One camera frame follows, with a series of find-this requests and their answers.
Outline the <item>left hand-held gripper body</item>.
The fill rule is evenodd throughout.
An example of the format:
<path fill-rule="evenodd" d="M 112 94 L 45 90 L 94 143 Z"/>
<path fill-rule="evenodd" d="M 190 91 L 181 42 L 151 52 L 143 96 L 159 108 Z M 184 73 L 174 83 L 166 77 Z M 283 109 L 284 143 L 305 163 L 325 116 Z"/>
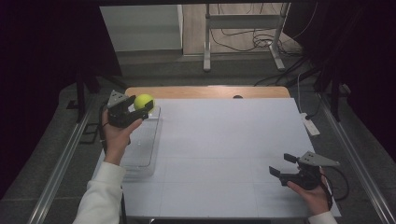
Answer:
<path fill-rule="evenodd" d="M 125 107 L 125 101 L 130 96 L 112 91 L 107 101 L 107 114 L 109 124 L 118 128 L 126 128 L 138 119 L 147 119 L 149 113 L 144 109 L 130 111 L 129 107 Z"/>

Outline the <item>person's left hand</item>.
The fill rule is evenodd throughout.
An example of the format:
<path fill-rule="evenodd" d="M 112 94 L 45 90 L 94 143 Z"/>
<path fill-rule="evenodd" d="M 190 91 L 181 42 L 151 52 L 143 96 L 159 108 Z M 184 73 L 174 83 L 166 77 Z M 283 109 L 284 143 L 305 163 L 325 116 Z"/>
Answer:
<path fill-rule="evenodd" d="M 109 124 L 107 110 L 102 113 L 102 128 L 106 143 L 105 162 L 120 165 L 125 149 L 130 142 L 130 135 L 142 122 L 142 119 L 138 119 L 126 128 L 118 128 Z"/>

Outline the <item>white power strip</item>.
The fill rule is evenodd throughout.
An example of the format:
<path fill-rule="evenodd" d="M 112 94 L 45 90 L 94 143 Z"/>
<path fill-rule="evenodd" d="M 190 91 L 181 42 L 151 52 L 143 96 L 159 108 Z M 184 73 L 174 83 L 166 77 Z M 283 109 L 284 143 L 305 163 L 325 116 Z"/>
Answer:
<path fill-rule="evenodd" d="M 320 135 L 320 131 L 318 130 L 318 128 L 316 127 L 314 122 L 311 119 L 308 119 L 307 117 L 308 117 L 308 115 L 306 113 L 301 114 L 302 122 L 303 122 L 308 134 L 310 136 Z"/>

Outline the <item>white metal stand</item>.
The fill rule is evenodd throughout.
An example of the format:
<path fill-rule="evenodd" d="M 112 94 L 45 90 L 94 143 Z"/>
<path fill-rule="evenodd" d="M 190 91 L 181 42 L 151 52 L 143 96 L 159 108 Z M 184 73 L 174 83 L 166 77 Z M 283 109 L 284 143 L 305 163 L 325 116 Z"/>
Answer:
<path fill-rule="evenodd" d="M 280 9 L 278 15 L 211 15 L 209 10 L 209 4 L 205 5 L 205 50 L 204 50 L 204 71 L 209 72 L 211 70 L 211 52 L 210 52 L 210 40 L 209 35 L 212 29 L 259 29 L 269 28 L 275 29 L 275 35 L 268 49 L 270 50 L 276 68 L 278 71 L 285 71 L 285 65 L 283 64 L 280 56 L 277 43 L 282 33 L 287 12 L 289 9 L 289 3 L 284 3 Z"/>

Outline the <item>person's right hand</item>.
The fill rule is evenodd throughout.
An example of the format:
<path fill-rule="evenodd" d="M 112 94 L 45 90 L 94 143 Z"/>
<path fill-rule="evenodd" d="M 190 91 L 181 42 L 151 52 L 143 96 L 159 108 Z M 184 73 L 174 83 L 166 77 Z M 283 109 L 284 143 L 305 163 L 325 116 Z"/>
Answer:
<path fill-rule="evenodd" d="M 327 183 L 324 176 L 321 177 L 321 184 L 312 190 L 303 189 L 291 181 L 287 183 L 287 186 L 304 199 L 312 216 L 330 211 L 326 192 Z"/>

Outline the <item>black stand leg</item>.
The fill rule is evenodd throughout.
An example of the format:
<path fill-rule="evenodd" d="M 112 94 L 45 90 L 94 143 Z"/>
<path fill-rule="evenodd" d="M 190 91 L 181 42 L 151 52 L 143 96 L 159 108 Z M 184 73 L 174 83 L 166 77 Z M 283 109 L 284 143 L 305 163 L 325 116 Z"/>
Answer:
<path fill-rule="evenodd" d="M 338 113 L 340 84 L 341 84 L 341 78 L 337 71 L 336 66 L 332 63 L 324 63 L 320 67 L 320 75 L 318 76 L 314 84 L 314 90 L 316 92 L 325 92 L 328 86 L 331 86 L 330 111 L 336 121 L 340 121 L 339 113 Z"/>
<path fill-rule="evenodd" d="M 80 123 L 86 113 L 85 89 L 88 89 L 90 93 L 98 93 L 101 87 L 94 73 L 83 71 L 81 69 L 77 70 L 76 84 L 77 84 L 77 96 L 78 96 L 77 123 Z"/>

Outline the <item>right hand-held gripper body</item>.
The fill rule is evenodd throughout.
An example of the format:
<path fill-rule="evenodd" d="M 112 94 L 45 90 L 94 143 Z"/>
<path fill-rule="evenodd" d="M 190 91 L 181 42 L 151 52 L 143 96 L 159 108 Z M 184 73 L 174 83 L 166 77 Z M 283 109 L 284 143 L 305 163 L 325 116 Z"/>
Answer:
<path fill-rule="evenodd" d="M 339 161 L 328 159 L 311 151 L 307 151 L 302 157 L 298 158 L 299 172 L 297 174 L 281 174 L 279 180 L 282 186 L 286 186 L 291 181 L 303 189 L 315 189 L 321 183 L 321 167 L 340 165 Z"/>

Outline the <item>yellow tennis ball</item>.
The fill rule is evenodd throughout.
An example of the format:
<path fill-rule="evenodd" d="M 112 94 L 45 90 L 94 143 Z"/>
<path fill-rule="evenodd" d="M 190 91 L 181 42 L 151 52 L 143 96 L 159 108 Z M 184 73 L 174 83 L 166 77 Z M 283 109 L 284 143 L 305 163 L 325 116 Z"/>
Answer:
<path fill-rule="evenodd" d="M 135 98 L 135 100 L 134 100 L 134 109 L 135 110 L 143 109 L 144 104 L 149 102 L 149 101 L 151 101 L 151 100 L 154 101 L 154 98 L 151 95 L 149 95 L 149 94 L 140 94 L 140 95 L 138 95 Z"/>

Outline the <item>white cabinet panel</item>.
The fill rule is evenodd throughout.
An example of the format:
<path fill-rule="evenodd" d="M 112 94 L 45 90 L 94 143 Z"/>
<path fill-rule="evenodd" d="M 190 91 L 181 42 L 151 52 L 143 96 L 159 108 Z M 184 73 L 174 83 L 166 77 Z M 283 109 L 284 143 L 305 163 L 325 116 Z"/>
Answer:
<path fill-rule="evenodd" d="M 100 10 L 115 51 L 182 49 L 181 5 Z"/>

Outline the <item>clear plastic container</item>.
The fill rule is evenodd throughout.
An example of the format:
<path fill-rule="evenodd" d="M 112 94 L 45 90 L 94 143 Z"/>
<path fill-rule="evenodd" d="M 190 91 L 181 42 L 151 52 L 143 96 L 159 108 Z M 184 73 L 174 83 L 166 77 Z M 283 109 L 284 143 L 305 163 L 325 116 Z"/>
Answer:
<path fill-rule="evenodd" d="M 148 118 L 131 134 L 131 144 L 126 148 L 121 166 L 127 179 L 146 178 L 153 175 L 162 128 L 162 110 L 159 106 L 148 113 Z"/>

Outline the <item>aluminium floor rail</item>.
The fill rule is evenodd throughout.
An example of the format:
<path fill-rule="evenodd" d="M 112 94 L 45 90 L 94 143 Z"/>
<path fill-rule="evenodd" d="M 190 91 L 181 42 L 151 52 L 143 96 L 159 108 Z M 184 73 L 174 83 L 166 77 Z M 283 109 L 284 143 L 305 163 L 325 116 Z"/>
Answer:
<path fill-rule="evenodd" d="M 83 113 L 82 119 L 78 122 L 69 137 L 64 150 L 57 160 L 55 167 L 49 176 L 49 180 L 44 187 L 35 208 L 30 215 L 26 224 L 43 224 L 46 216 L 50 210 L 50 207 L 55 199 L 57 191 L 61 186 L 64 179 L 65 172 L 72 160 L 80 138 L 83 134 L 85 127 L 87 126 L 88 120 L 92 114 L 92 109 L 94 108 L 95 100 L 90 99 L 86 107 L 86 111 Z"/>
<path fill-rule="evenodd" d="M 353 170 L 362 184 L 362 187 L 368 195 L 368 198 L 373 205 L 379 219 L 381 220 L 381 223 L 396 224 L 396 215 L 390 211 L 390 207 L 386 198 L 380 191 L 379 186 L 375 183 L 375 180 L 369 174 L 368 169 L 361 160 L 343 125 L 333 116 L 329 101 L 320 95 L 318 95 L 318 98 L 321 101 L 321 107 L 326 115 L 326 118 L 330 122 L 335 135 L 339 139 L 342 149 L 345 151 L 346 157 L 348 158 Z"/>

